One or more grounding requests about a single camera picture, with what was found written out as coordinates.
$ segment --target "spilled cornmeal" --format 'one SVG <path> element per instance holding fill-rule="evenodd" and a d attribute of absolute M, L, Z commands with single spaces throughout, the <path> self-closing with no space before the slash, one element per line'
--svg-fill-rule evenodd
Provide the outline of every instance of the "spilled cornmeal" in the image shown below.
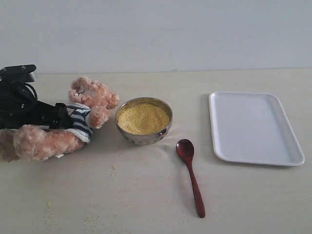
<path fill-rule="evenodd" d="M 144 103 L 125 110 L 118 119 L 119 126 L 136 135 L 148 135 L 165 128 L 169 116 L 161 108 Z"/>

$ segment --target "stainless steel bowl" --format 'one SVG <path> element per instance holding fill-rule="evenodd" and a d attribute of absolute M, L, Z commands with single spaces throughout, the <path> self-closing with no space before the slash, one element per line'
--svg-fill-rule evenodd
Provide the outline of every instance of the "stainless steel bowl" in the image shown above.
<path fill-rule="evenodd" d="M 125 110 L 127 110 L 128 108 L 134 107 L 136 105 L 139 104 L 143 104 L 143 103 L 148 103 L 157 107 L 160 107 L 161 109 L 163 109 L 166 114 L 169 116 L 170 122 L 169 124 L 162 130 L 160 130 L 159 132 L 150 134 L 150 135 L 135 135 L 135 134 L 131 134 L 125 130 L 123 130 L 120 125 L 118 124 L 118 119 L 119 116 L 122 114 L 122 112 L 124 112 Z M 160 140 L 162 140 L 168 133 L 171 125 L 172 125 L 172 119 L 173 119 L 173 112 L 170 108 L 170 106 L 165 103 L 162 100 L 159 100 L 157 98 L 153 98 L 153 97 L 138 97 L 132 100 L 129 100 L 127 102 L 125 102 L 124 104 L 122 104 L 116 111 L 116 116 L 115 116 L 115 121 L 116 121 L 116 125 L 118 130 L 120 131 L 120 133 L 130 142 L 136 144 L 136 145 L 150 145 L 150 144 L 154 144 Z"/>

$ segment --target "black device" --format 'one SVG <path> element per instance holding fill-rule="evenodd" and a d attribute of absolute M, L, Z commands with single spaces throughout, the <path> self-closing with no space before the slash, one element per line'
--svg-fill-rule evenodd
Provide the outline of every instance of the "black device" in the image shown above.
<path fill-rule="evenodd" d="M 36 66 L 19 65 L 0 70 L 0 129 L 18 129 L 24 124 L 47 129 L 67 129 L 73 125 L 64 103 L 55 106 L 38 101 L 29 83 L 37 79 Z"/>

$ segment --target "blue and white striped shirt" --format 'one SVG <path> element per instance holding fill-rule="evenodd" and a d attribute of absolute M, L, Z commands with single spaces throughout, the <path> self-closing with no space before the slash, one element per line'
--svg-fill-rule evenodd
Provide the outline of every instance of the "blue and white striped shirt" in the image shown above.
<path fill-rule="evenodd" d="M 67 111 L 74 123 L 73 127 L 66 129 L 66 131 L 74 134 L 83 142 L 89 143 L 93 133 L 93 128 L 90 127 L 89 123 L 90 107 L 75 102 L 67 105 Z"/>

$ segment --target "teddy bear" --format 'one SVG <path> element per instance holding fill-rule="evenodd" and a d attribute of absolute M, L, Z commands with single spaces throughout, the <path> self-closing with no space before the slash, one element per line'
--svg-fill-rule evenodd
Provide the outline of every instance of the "teddy bear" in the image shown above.
<path fill-rule="evenodd" d="M 95 129 L 109 118 L 109 110 L 119 103 L 119 95 L 106 85 L 86 76 L 71 83 L 66 105 L 73 126 L 69 129 L 43 129 L 23 125 L 17 130 L 0 130 L 0 158 L 11 162 L 44 161 L 73 153 L 91 140 Z"/>

